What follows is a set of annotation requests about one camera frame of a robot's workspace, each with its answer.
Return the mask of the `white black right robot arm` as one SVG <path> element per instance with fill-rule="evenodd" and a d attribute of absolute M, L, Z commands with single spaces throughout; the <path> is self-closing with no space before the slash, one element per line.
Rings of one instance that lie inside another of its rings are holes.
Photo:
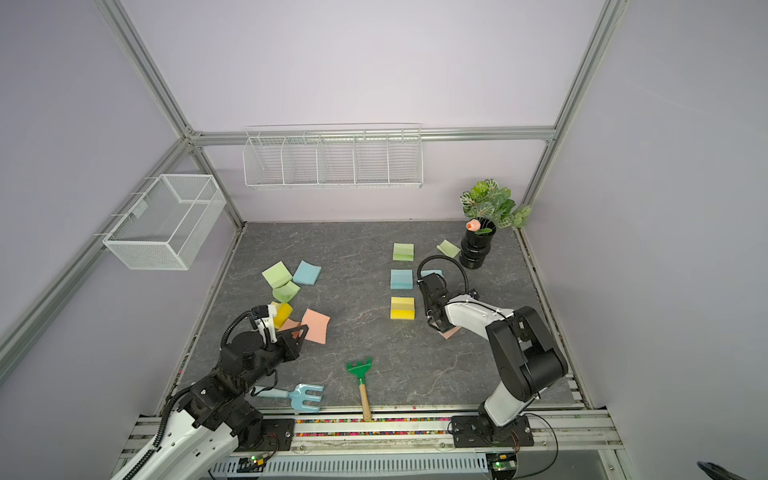
<path fill-rule="evenodd" d="M 433 329 L 467 330 L 490 346 L 499 383 L 479 408 L 486 429 L 512 424 L 543 390 L 568 373 L 565 355 L 534 308 L 496 307 L 480 301 L 474 291 L 450 293 L 444 278 L 434 273 L 420 276 L 417 284 Z"/>

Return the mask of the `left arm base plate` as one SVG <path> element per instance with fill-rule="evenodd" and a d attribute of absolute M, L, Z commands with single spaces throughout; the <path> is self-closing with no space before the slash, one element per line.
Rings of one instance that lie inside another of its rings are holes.
<path fill-rule="evenodd" d="M 296 422 L 292 418 L 270 418 L 256 421 L 238 435 L 237 452 L 288 451 L 294 438 Z"/>

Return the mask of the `torn pink memo page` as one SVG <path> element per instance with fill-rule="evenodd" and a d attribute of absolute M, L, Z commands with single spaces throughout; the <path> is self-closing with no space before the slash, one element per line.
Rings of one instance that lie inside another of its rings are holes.
<path fill-rule="evenodd" d="M 460 330 L 459 326 L 454 326 L 449 322 L 440 323 L 440 322 L 430 321 L 428 323 L 428 326 L 433 330 L 437 331 L 445 339 L 449 339 L 451 336 L 453 336 L 455 333 L 457 333 Z"/>

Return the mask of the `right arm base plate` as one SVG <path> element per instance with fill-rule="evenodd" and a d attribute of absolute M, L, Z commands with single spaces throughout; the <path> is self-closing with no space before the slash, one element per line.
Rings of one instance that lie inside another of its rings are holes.
<path fill-rule="evenodd" d="M 534 445 L 532 429 L 527 418 L 518 416 L 504 426 L 495 425 L 480 415 L 453 416 L 447 427 L 457 448 L 513 448 Z"/>

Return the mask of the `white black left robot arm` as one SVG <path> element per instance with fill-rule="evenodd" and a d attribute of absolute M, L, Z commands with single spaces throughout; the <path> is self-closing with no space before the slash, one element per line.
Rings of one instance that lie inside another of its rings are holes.
<path fill-rule="evenodd" d="M 307 333 L 305 325 L 275 336 L 226 331 L 212 371 L 171 397 L 153 439 L 114 477 L 199 479 L 238 449 L 268 456 L 288 451 L 295 422 L 267 419 L 248 398 L 259 380 L 299 357 Z"/>

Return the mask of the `pink memo pad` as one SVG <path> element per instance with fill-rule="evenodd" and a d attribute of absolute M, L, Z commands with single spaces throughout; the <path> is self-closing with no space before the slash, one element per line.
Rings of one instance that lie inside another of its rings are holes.
<path fill-rule="evenodd" d="M 312 309 L 307 309 L 301 321 L 302 325 L 308 327 L 305 340 L 316 344 L 325 345 L 329 322 L 329 316 Z"/>
<path fill-rule="evenodd" d="M 286 319 L 285 322 L 282 324 L 282 326 L 279 328 L 280 332 L 287 331 L 292 335 L 293 338 L 299 338 L 301 336 L 300 327 L 302 324 L 300 322 L 293 321 L 291 319 Z"/>

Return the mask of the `torn green memo page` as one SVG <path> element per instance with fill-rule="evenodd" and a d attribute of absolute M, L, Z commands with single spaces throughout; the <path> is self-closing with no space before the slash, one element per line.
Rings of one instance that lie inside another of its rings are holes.
<path fill-rule="evenodd" d="M 449 258 L 456 258 L 461 252 L 458 246 L 448 240 L 443 240 L 436 248 L 441 254 Z"/>

